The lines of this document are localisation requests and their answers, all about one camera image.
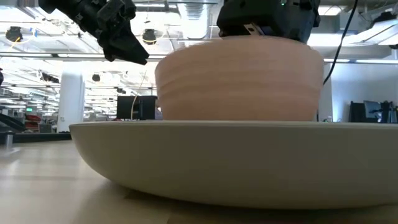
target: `table surface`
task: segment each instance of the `table surface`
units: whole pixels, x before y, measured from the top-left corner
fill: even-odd
[[[14,148],[20,151],[0,157],[1,223],[398,223],[392,205],[278,211],[181,202],[112,183],[87,166],[71,141]]]

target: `ceiling light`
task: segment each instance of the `ceiling light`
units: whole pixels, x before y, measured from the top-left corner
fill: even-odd
[[[43,104],[44,102],[42,102],[42,101],[36,101],[36,100],[32,100],[32,101],[29,101],[30,103],[36,103],[36,104]]]
[[[149,59],[163,59],[166,55],[150,55]]]
[[[58,106],[49,106],[49,105],[45,105],[44,109],[58,109]]]
[[[98,74],[94,74],[93,77],[92,77],[92,79],[93,79],[94,82],[99,82],[99,81],[101,81],[101,77],[100,77],[100,75],[98,75]]]
[[[23,88],[23,87],[8,87],[8,90],[13,92],[13,93],[20,93],[20,94],[25,94],[28,95],[30,93],[29,89]]]
[[[357,60],[356,63],[371,63],[371,64],[388,64],[388,65],[398,65],[398,60]]]
[[[38,112],[56,113],[55,110],[38,110]]]
[[[164,4],[142,4],[142,3],[135,3],[137,7],[164,7]],[[169,5],[169,8],[176,9],[176,5]]]
[[[53,113],[43,113],[43,116],[53,116]]]
[[[1,103],[14,103],[13,100],[6,99],[6,98],[0,98]]]
[[[341,42],[341,34],[311,34],[307,44],[311,47],[337,47]]]
[[[335,61],[335,59],[323,59],[323,61],[326,62],[326,63],[332,63],[332,62]],[[350,59],[337,59],[336,62],[337,63],[348,63],[350,61],[351,61]]]
[[[71,58],[104,58],[103,54],[58,54],[58,56]]]
[[[58,103],[53,103],[53,102],[49,102],[49,101],[46,101],[45,104],[46,105],[58,106]]]
[[[26,108],[25,105],[3,105],[6,108]]]
[[[51,54],[38,54],[38,53],[7,53],[3,52],[0,54],[0,57],[52,57]]]

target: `ceiling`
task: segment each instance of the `ceiling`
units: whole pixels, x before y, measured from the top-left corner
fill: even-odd
[[[172,9],[170,12],[162,11],[163,1],[135,2],[138,12],[131,21],[131,27],[151,54],[151,60],[145,66],[122,61],[107,62],[94,37],[82,32],[59,11],[45,13],[37,7],[37,0],[0,1],[0,67],[4,74],[0,105],[21,107],[21,110],[25,105],[36,105],[45,114],[56,112],[59,84],[46,82],[41,77],[44,73],[61,80],[63,67],[80,63],[87,87],[86,113],[115,114],[114,99],[120,95],[116,87],[126,91],[125,95],[155,95],[154,70],[160,58],[174,50],[219,38],[216,20],[223,5],[222,0],[168,0]],[[359,27],[357,30],[364,30],[369,25],[368,20],[374,19],[374,15],[385,9],[395,11],[397,4],[397,0],[360,2],[359,11],[364,14],[355,17],[354,21]],[[344,20],[341,15],[346,14],[353,3],[352,0],[322,0],[320,12],[322,10],[327,16],[323,16],[323,27],[314,29],[314,32],[336,35],[338,42],[338,31],[341,30],[340,24],[343,24],[341,20]],[[10,26],[22,28],[21,43],[13,45],[13,42],[6,39],[5,34]],[[146,45],[142,41],[143,31],[150,28],[157,30],[158,40],[155,45]],[[336,50],[334,45],[315,44],[313,47],[324,57],[331,57]],[[371,51],[378,52],[375,55],[380,54],[374,58],[391,54],[390,48],[386,46],[374,47],[377,49]],[[356,50],[362,52],[363,57],[371,58],[369,51],[363,48]],[[347,57],[358,56],[356,50],[346,50],[349,55]],[[100,82],[93,81],[94,74],[100,75]]]

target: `shallow white bowl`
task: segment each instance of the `shallow white bowl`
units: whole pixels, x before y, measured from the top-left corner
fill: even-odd
[[[70,129],[95,171],[150,194],[252,208],[398,202],[397,125],[136,121]]]

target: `light fixture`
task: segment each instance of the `light fixture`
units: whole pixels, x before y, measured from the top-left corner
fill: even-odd
[[[156,44],[155,29],[145,29],[142,35],[142,41],[147,45]]]
[[[14,100],[6,99],[6,98],[0,98],[1,103],[14,103]]]
[[[357,60],[355,62],[356,63],[370,63],[370,64],[398,65],[398,60],[367,59],[367,60]]]
[[[23,39],[21,27],[12,26],[6,32],[6,39],[11,42],[20,42]]]
[[[43,101],[32,100],[32,101],[29,101],[29,103],[43,104],[44,102]]]
[[[58,106],[45,105],[44,109],[58,109]]]
[[[40,53],[7,53],[2,52],[0,57],[30,57],[30,58],[42,58],[42,57],[53,57],[51,54],[40,54]]]
[[[25,105],[3,105],[5,108],[26,108]]]
[[[307,44],[311,47],[337,47],[341,34],[311,34]]]
[[[58,106],[58,103],[53,103],[50,101],[45,102],[46,105]]]
[[[165,57],[166,55],[150,55],[149,59],[155,60],[155,59],[163,59]]]
[[[94,74],[93,77],[92,77],[92,79],[93,79],[94,82],[99,82],[99,81],[101,81],[101,77],[100,77],[99,74]]]
[[[58,54],[58,56],[66,58],[104,58],[103,54]]]
[[[333,61],[334,61],[335,59],[329,59],[329,58],[326,58],[326,59],[323,59],[323,61],[324,62],[326,62],[326,63],[333,63]],[[348,63],[350,61],[350,59],[337,59],[337,63]]]
[[[136,7],[164,7],[164,4],[142,4],[142,3],[135,3]],[[169,8],[176,9],[176,5],[170,5]]]

